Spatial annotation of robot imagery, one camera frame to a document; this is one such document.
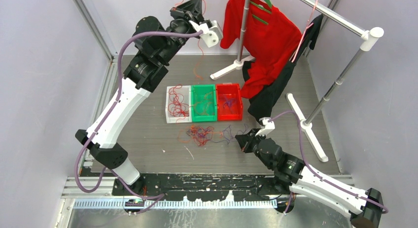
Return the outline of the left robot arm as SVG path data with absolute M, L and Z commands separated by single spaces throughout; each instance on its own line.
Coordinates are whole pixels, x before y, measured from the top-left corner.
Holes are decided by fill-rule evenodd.
M 130 44 L 137 54 L 125 69 L 118 58 L 118 89 L 98 119 L 86 130 L 78 130 L 75 138 L 89 150 L 93 158 L 112 170 L 124 181 L 124 188 L 138 195 L 144 188 L 140 172 L 128 159 L 128 152 L 117 139 L 139 105 L 154 92 L 168 73 L 167 66 L 189 38 L 198 38 L 200 25 L 207 27 L 203 17 L 202 0 L 189 0 L 170 9 L 172 20 L 164 28 L 154 16 L 140 19 L 132 37 L 122 46 L 124 52 Z

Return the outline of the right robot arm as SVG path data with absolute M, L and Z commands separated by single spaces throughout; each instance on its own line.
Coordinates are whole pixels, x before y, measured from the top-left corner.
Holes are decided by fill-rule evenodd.
M 253 153 L 273 171 L 273 185 L 278 193 L 310 197 L 349 218 L 356 228 L 379 226 L 385 209 L 378 190 L 363 190 L 345 184 L 284 152 L 271 138 L 257 133 L 257 129 L 252 129 L 246 134 L 237 134 L 235 139 L 242 152 Z

